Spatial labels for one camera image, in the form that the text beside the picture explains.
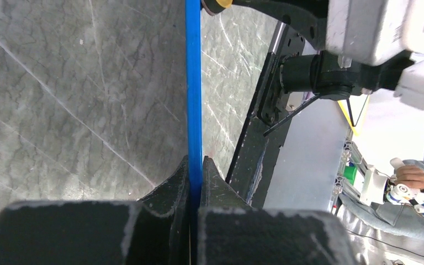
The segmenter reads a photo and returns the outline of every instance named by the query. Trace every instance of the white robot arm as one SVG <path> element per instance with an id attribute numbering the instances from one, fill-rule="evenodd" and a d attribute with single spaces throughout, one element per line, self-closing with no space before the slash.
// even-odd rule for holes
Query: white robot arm
<path id="1" fill-rule="evenodd" d="M 424 54 L 424 0 L 330 0 L 326 49 L 371 66 L 404 50 Z M 424 61 L 403 70 L 395 96 L 424 110 Z"/>

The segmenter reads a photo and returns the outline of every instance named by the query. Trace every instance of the green part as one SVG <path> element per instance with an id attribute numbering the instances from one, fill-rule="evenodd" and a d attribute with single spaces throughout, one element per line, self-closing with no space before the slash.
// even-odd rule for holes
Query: green part
<path id="1" fill-rule="evenodd" d="M 346 179 L 348 179 L 350 184 L 353 185 L 353 182 L 355 182 L 355 176 L 356 175 L 357 175 L 357 168 L 356 167 L 345 166 L 344 177 Z"/>

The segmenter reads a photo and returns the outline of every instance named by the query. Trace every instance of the person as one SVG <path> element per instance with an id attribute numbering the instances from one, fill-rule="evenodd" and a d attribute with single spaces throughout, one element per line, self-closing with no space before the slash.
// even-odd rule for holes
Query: person
<path id="1" fill-rule="evenodd" d="M 418 188 L 424 193 L 424 161 L 404 160 L 405 166 L 397 169 L 395 184 L 405 184 Z M 391 203 L 371 206 L 361 204 L 358 200 L 345 194 L 340 198 L 347 210 L 363 220 L 367 225 L 394 235 L 408 236 L 424 241 L 424 217 L 407 205 Z"/>

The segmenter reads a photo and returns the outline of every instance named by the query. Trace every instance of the scratch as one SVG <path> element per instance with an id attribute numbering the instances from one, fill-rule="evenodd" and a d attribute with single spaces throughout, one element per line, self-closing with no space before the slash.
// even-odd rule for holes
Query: scratch
<path id="1" fill-rule="evenodd" d="M 59 165 L 60 167 L 62 167 L 65 171 L 69 172 L 72 174 L 72 172 L 67 169 L 66 167 L 64 167 L 61 163 L 57 162 L 56 160 L 54 160 L 53 158 L 51 158 L 50 156 L 48 156 L 43 150 L 39 149 L 36 145 L 32 144 L 29 140 L 27 140 L 25 137 L 23 137 L 20 133 L 17 132 L 16 129 L 14 129 L 14 127 L 10 126 L 9 124 L 5 123 L 3 120 L 0 119 L 0 123 L 2 125 L 4 125 L 5 127 L 7 127 L 12 133 L 18 135 L 24 142 L 26 142 L 27 144 L 31 145 L 33 148 L 35 148 L 37 151 L 39 151 L 40 153 L 42 153 L 46 158 L 48 158 L 49 160 L 51 160 L 52 162 L 56 163 L 57 165 Z"/>
<path id="2" fill-rule="evenodd" d="M 149 17 L 147 14 L 144 14 L 143 12 L 140 12 L 139 10 L 137 10 L 137 9 L 135 9 L 134 7 L 132 7 L 132 6 L 129 6 L 129 5 L 127 5 L 127 4 L 125 4 L 125 3 L 121 3 L 123 6 L 125 6 L 125 7 L 127 7 L 127 8 L 129 8 L 129 9 L 131 9 L 131 10 L 133 10 L 133 11 L 135 11 L 135 12 L 137 12 L 137 13 L 139 13 L 139 14 L 141 14 L 141 15 L 143 15 L 144 17 L 146 17 L 146 18 L 148 18 L 148 19 L 150 19 L 151 21 L 154 21 L 151 17 Z"/>
<path id="3" fill-rule="evenodd" d="M 97 50 L 98 53 L 98 64 L 100 65 L 100 72 L 102 74 L 103 88 L 105 90 L 105 94 L 109 96 L 108 87 L 105 83 L 105 75 L 103 74 L 102 47 L 98 43 L 97 27 L 95 25 L 95 12 L 93 10 L 92 0 L 88 0 L 88 2 L 90 3 L 90 11 L 92 12 L 93 38 L 95 39 L 95 50 Z"/>
<path id="4" fill-rule="evenodd" d="M 90 75 L 85 71 L 85 69 L 82 67 L 82 65 L 80 65 L 80 63 L 76 60 L 76 63 L 80 66 L 80 68 L 82 68 L 82 70 L 83 70 L 83 72 L 85 73 L 85 75 L 87 76 L 87 78 L 98 88 L 98 90 L 100 90 L 101 92 L 103 92 L 103 94 L 106 96 L 106 97 L 108 97 L 108 98 L 113 98 L 115 101 L 117 101 L 117 102 L 120 102 L 120 100 L 118 99 L 118 98 L 115 98 L 115 97 L 112 97 L 112 96 L 110 96 L 110 95 L 108 95 L 107 93 L 106 93 L 106 91 L 104 90 L 104 89 L 101 89 L 100 88 L 100 86 L 97 84 L 97 83 L 95 83 L 95 80 L 93 80 L 91 77 L 90 77 Z"/>
<path id="5" fill-rule="evenodd" d="M 11 187 L 9 187 L 9 186 L 5 185 L 5 184 L 4 184 L 4 183 L 2 183 L 1 181 L 0 181 L 0 186 L 1 186 L 1 187 L 3 187 L 3 188 L 6 188 L 6 189 L 10 189 L 10 191 L 11 191 L 11 192 L 13 192 L 13 193 L 15 193 L 18 197 L 20 197 L 20 199 L 25 199 L 25 196 L 24 196 L 24 195 L 22 195 L 22 194 L 18 193 L 18 192 L 17 192 L 17 191 L 15 191 L 13 188 L 11 188 Z"/>
<path id="6" fill-rule="evenodd" d="M 316 248 L 327 258 L 330 264 L 336 264 L 336 261 L 327 253 L 327 251 L 321 246 L 321 243 L 317 240 L 316 236 L 311 233 L 311 240 L 316 244 Z"/>
<path id="7" fill-rule="evenodd" d="M 250 191 L 246 195 L 246 202 L 251 205 L 253 203 L 253 197 L 256 193 L 257 188 L 259 187 L 259 184 L 262 180 L 262 161 L 264 160 L 264 155 L 266 154 L 267 146 L 269 145 L 269 139 L 266 140 L 266 143 L 264 144 L 264 150 L 262 151 L 259 160 L 257 162 L 257 168 L 256 172 L 254 173 L 254 176 L 252 178 L 252 182 L 250 184 Z"/>
<path id="8" fill-rule="evenodd" d="M 89 189 L 89 191 L 90 192 L 92 192 L 93 191 L 93 188 L 92 187 L 90 187 L 89 185 L 87 185 L 87 184 L 85 184 L 85 183 L 83 183 L 80 179 L 79 179 L 79 176 L 78 175 L 75 175 L 76 177 L 77 177 L 77 180 L 79 181 L 79 183 L 82 185 L 82 186 L 84 186 L 84 189 L 85 188 L 87 188 L 87 189 Z"/>
<path id="9" fill-rule="evenodd" d="M 220 173 L 220 177 L 221 177 L 222 179 L 225 179 L 225 178 L 226 178 L 226 175 L 224 175 L 224 174 L 223 174 L 222 170 L 220 170 L 220 167 L 217 167 L 217 170 L 218 170 L 218 171 L 219 171 L 219 173 Z"/>
<path id="10" fill-rule="evenodd" d="M 243 45 L 243 43 L 241 42 L 241 40 L 238 40 L 238 42 L 240 43 L 240 47 L 243 49 L 243 50 L 245 50 L 245 52 L 247 53 L 247 54 L 249 54 L 249 55 L 253 55 L 252 53 L 250 53 L 250 51 L 248 51 L 247 49 L 246 49 L 246 47 Z"/>
<path id="11" fill-rule="evenodd" d="M 203 74 L 205 74 L 205 76 L 210 77 L 209 73 L 206 73 L 204 70 L 200 70 Z"/>
<path id="12" fill-rule="evenodd" d="M 262 42 L 262 44 L 266 44 L 262 39 L 259 33 L 256 33 L 256 37 Z"/>
<path id="13" fill-rule="evenodd" d="M 232 70 L 228 69 L 227 67 L 225 67 L 225 66 L 224 66 L 224 65 L 222 65 L 221 63 L 217 62 L 217 60 L 215 60 L 214 58 L 210 57 L 210 55 L 206 54 L 206 53 L 205 53 L 205 51 L 203 51 L 203 50 L 201 50 L 201 51 L 202 51 L 202 53 L 203 53 L 205 56 L 207 56 L 207 57 L 208 57 L 208 58 L 210 58 L 210 59 L 211 59 L 214 63 L 216 63 L 218 66 L 220 66 L 220 68 L 222 68 L 222 69 L 224 69 L 224 70 L 227 70 L 227 71 L 229 71 L 229 72 L 233 73 L 234 75 L 236 75 L 236 73 L 235 73 L 234 71 L 232 71 Z"/>
<path id="14" fill-rule="evenodd" d="M 245 69 L 246 69 L 246 72 L 248 72 L 248 76 L 251 76 L 251 73 L 250 73 L 250 71 L 248 70 L 248 68 L 250 68 L 251 69 L 251 67 L 250 67 L 250 64 L 248 63 L 248 61 L 246 61 L 246 59 L 245 59 L 245 57 L 243 56 L 243 55 L 241 55 L 240 54 L 240 57 L 243 59 L 243 61 L 245 62 Z"/>
<path id="15" fill-rule="evenodd" d="M 119 52 L 122 54 L 126 62 L 128 62 L 128 65 L 132 68 L 132 70 L 137 74 L 137 77 L 142 77 L 142 75 L 135 69 L 133 63 L 129 61 L 128 56 L 124 53 L 124 51 L 121 49 L 121 47 L 118 45 L 116 41 L 114 41 L 114 44 L 116 44 L 116 47 L 118 47 Z"/>
<path id="16" fill-rule="evenodd" d="M 127 163 L 134 171 L 136 171 L 140 176 L 142 176 L 152 187 L 155 187 L 156 185 L 154 184 L 154 182 L 152 182 L 149 178 L 147 178 L 147 176 L 142 173 L 137 167 L 135 167 L 133 164 L 131 164 L 129 161 L 127 161 L 123 156 L 121 156 L 118 152 L 116 152 L 100 135 L 98 135 L 92 128 L 90 128 L 87 124 L 85 124 L 81 119 L 79 119 L 78 117 L 76 117 L 74 115 L 74 113 L 72 111 L 70 111 L 68 109 L 68 107 L 66 107 L 64 105 L 64 103 L 58 99 L 58 97 L 56 97 L 52 92 L 51 89 L 41 80 L 39 79 L 25 64 L 23 64 L 16 56 L 15 54 L 13 54 L 9 48 L 7 48 L 1 41 L 0 41 L 0 47 L 7 52 L 7 54 L 9 54 L 9 56 L 14 59 L 19 65 L 21 65 L 21 67 L 23 67 L 23 69 L 25 69 L 27 71 L 28 74 L 30 74 L 34 79 L 36 79 L 42 89 L 49 94 L 49 96 L 51 96 L 61 107 L 64 108 L 64 110 L 66 110 L 72 117 L 74 117 L 75 120 L 77 120 L 79 123 L 81 123 L 83 126 L 85 126 L 95 137 L 99 138 L 102 143 L 111 150 L 111 152 L 113 152 L 116 156 L 118 156 L 122 161 L 124 161 L 125 163 Z"/>
<path id="17" fill-rule="evenodd" d="M 232 106 L 232 105 L 230 105 L 230 103 L 227 103 L 227 106 L 229 107 L 229 109 L 231 110 L 231 112 L 233 113 L 233 115 L 238 119 L 238 120 L 241 120 L 240 119 L 240 116 L 238 116 L 238 113 L 236 112 L 236 110 L 235 110 L 235 108 Z"/>
<path id="18" fill-rule="evenodd" d="M 128 141 L 128 118 L 126 116 L 126 105 L 121 104 L 121 109 L 123 110 L 123 118 L 124 118 L 124 138 L 126 139 L 126 144 L 128 149 L 131 150 L 131 146 Z"/>
<path id="19" fill-rule="evenodd" d="M 217 92 L 217 88 L 219 88 L 219 85 L 221 85 L 220 83 L 218 83 L 215 87 L 214 87 L 214 93 L 217 95 L 217 97 L 219 97 L 220 99 L 222 99 L 222 96 L 219 94 L 219 92 Z"/>
<path id="20" fill-rule="evenodd" d="M 228 44 L 230 44 L 230 47 L 232 47 L 232 48 L 233 48 L 233 45 L 231 44 L 231 41 L 230 41 L 230 39 L 228 38 L 228 35 L 227 35 L 226 31 L 225 31 L 225 27 L 224 27 L 224 24 L 223 24 L 223 22 L 222 22 L 222 14 L 221 14 L 221 13 L 219 14 L 219 21 L 220 21 L 220 27 L 222 28 L 222 31 L 223 31 L 223 32 L 224 32 L 224 34 L 225 34 L 225 38 L 226 38 L 226 40 L 227 40 Z"/>
<path id="21" fill-rule="evenodd" d="M 177 120 L 177 121 L 180 121 L 179 119 L 178 119 L 178 117 L 176 117 L 171 111 L 170 111 L 170 109 L 168 109 L 167 108 L 167 106 L 163 103 L 163 102 L 160 102 L 160 103 L 162 103 L 162 105 L 164 106 L 164 108 L 168 111 L 168 113 L 170 113 L 172 116 L 173 116 L 173 118 L 175 119 L 175 120 Z"/>
<path id="22" fill-rule="evenodd" d="M 224 133 L 226 139 L 228 140 L 228 142 L 230 142 L 231 146 L 233 147 L 233 149 L 235 149 L 235 144 L 233 144 L 233 141 L 230 139 L 230 136 L 228 135 L 228 132 L 225 130 L 225 128 L 223 127 L 222 123 L 219 122 L 219 119 L 217 118 L 217 116 L 215 116 L 214 111 L 211 109 L 210 105 L 207 104 L 207 108 L 209 109 L 210 113 L 212 114 L 212 116 L 215 118 L 215 120 L 217 121 L 217 123 L 220 126 L 220 131 L 222 131 L 222 133 Z"/>

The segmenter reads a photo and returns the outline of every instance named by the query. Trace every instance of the black cable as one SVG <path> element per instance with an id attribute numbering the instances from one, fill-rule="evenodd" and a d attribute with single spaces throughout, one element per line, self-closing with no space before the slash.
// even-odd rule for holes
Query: black cable
<path id="1" fill-rule="evenodd" d="M 424 258 L 424 255 L 420 255 L 420 254 L 415 253 L 415 252 L 412 252 L 412 251 L 410 251 L 410 250 L 406 250 L 405 248 L 393 246 L 393 245 L 391 245 L 391 244 L 389 244 L 389 243 L 386 243 L 386 242 L 381 241 L 381 240 L 379 240 L 379 239 L 373 238 L 373 237 L 371 237 L 371 236 L 360 235 L 360 234 L 355 233 L 355 232 L 353 232 L 353 231 L 351 231 L 350 229 L 347 229 L 347 228 L 345 228 L 345 230 L 347 230 L 348 232 L 350 232 L 350 233 L 352 233 L 352 234 L 354 234 L 354 235 L 356 235 L 356 236 L 366 237 L 366 238 L 372 239 L 372 240 L 374 240 L 374 241 L 378 241 L 378 242 L 380 242 L 380 243 L 383 243 L 383 244 L 385 244 L 385 245 L 388 245 L 388 246 L 390 246 L 390 247 L 395 247 L 395 248 L 398 248 L 398 249 L 400 249 L 400 250 L 404 250 L 404 251 L 407 251 L 407 252 L 412 253 L 412 254 L 414 254 L 414 255 L 417 255 L 417 256 L 419 256 L 419 257 Z"/>
<path id="2" fill-rule="evenodd" d="M 272 125 L 269 129 L 267 129 L 264 132 L 264 137 L 266 137 L 267 135 L 269 135 L 273 131 L 279 129 L 280 126 L 284 125 L 291 118 L 293 118 L 295 115 L 297 115 L 298 113 L 300 113 L 303 109 L 305 109 L 306 107 L 308 107 L 311 103 L 313 103 L 314 101 L 316 101 L 318 98 L 320 98 L 319 95 L 313 96 L 312 98 L 310 98 L 307 101 L 305 101 L 302 105 L 298 106 L 298 108 L 296 108 L 294 111 L 290 112 L 287 116 L 285 116 L 285 118 L 283 118 L 282 120 L 280 120 L 276 124 Z"/>
<path id="3" fill-rule="evenodd" d="M 362 110 L 360 111 L 360 114 L 358 114 L 357 123 L 353 122 L 353 114 L 352 114 L 352 107 L 350 106 L 350 98 L 346 99 L 347 102 L 347 109 L 348 109 L 348 116 L 350 118 L 350 123 L 352 124 L 352 127 L 356 127 L 358 125 L 358 122 L 360 121 L 360 117 L 362 116 L 363 109 L 365 108 L 365 105 L 367 103 L 368 97 L 365 98 L 365 102 L 363 102 Z"/>

